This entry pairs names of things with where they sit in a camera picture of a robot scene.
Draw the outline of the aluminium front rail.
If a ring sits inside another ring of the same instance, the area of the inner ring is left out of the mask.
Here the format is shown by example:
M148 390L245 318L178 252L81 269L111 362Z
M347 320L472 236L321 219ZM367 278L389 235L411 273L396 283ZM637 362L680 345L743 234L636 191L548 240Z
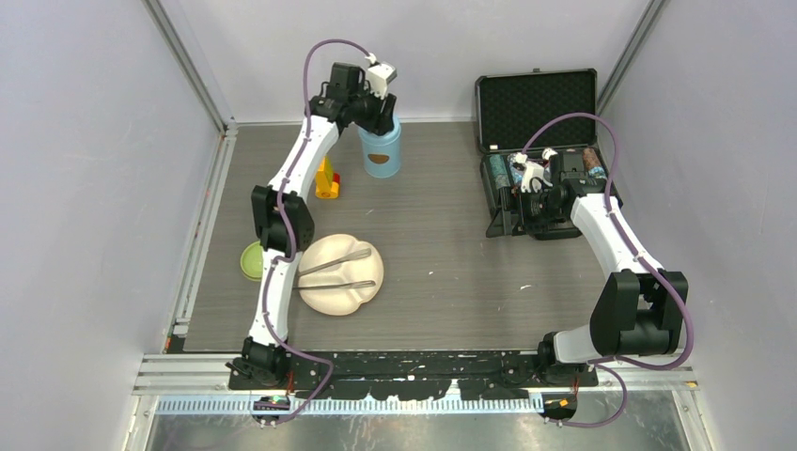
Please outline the aluminium front rail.
M133 390L160 414L245 415L263 424L299 413L408 415L546 413L591 393L694 391L692 369L648 371L620 362L543 367L531 350L324 352L297 358L262 382L232 354L162 354L143 360Z

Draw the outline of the steel tongs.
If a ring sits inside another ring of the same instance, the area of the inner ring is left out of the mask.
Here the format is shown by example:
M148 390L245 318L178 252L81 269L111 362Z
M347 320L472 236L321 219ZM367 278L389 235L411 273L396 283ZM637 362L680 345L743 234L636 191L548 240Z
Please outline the steel tongs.
M351 278L343 269L347 263L353 263L371 256L372 250L363 248L315 267L301 270L297 273L293 288L299 290L373 288L376 286L374 279Z

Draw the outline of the yellow red toy block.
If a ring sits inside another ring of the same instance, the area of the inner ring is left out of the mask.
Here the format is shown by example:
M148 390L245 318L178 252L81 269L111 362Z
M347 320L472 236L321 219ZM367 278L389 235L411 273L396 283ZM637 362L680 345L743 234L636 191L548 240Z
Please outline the yellow red toy block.
M334 171L328 156L324 156L315 175L315 196L321 199L337 199L340 191L340 176Z

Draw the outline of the light blue cylindrical canister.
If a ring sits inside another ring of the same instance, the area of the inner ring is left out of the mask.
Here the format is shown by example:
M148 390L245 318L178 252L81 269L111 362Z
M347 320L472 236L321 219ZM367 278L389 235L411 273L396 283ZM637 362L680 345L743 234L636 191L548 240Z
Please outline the light blue cylindrical canister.
M373 178L391 178L401 168L402 129L397 117L393 117L393 124L394 129L384 135L377 135L357 128L364 156L364 168Z

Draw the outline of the cream divided plate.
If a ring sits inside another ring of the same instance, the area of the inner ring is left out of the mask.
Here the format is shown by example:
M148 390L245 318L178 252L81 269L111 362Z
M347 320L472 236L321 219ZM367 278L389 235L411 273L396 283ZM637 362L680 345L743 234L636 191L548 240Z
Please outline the cream divided plate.
M312 309L329 316L350 315L358 310L361 305L370 302L382 287L384 264L379 251L367 241L361 241L348 234L325 236L307 248L300 260L298 272L363 248L370 248L372 256L353 263L347 263L343 269L351 278L374 279L376 282L375 287L327 290L296 289L302 300Z

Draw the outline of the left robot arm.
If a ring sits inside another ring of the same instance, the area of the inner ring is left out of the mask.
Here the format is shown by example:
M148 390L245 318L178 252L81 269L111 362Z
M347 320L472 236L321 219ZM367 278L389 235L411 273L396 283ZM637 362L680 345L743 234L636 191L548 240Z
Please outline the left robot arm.
M242 352L228 363L233 376L267 389L287 380L296 354L287 343L287 313L300 258L314 238L306 200L315 173L349 125L379 136L395 130L397 98L388 87L396 77L396 68L386 62L371 60L365 68L336 62L320 92L304 94L305 117L287 159L268 185L251 193L263 270Z

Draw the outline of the green round lid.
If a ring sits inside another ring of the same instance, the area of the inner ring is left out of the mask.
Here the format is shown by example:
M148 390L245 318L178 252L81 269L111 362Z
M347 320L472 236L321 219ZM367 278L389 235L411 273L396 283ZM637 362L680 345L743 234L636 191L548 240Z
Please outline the green round lid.
M248 244L240 256L243 276L250 281L260 281L263 274L262 247L259 241Z

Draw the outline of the black poker chip case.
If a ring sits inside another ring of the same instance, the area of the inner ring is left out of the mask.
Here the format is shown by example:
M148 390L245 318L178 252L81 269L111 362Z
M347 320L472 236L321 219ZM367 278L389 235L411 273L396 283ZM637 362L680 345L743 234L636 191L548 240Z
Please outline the black poker chip case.
M514 193L520 175L508 156L522 150L549 121L569 113L596 112L598 73L594 69L484 75L475 81L479 173L489 193Z

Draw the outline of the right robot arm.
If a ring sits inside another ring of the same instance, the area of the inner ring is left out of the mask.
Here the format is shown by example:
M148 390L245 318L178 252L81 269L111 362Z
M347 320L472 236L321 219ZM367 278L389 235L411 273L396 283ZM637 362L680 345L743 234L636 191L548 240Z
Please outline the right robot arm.
M594 148L546 148L538 159L493 154L479 170L491 215L487 237L583 237L606 277L586 325L540 341L540 380L556 386L590 364L676 351L688 282L665 270L630 230Z

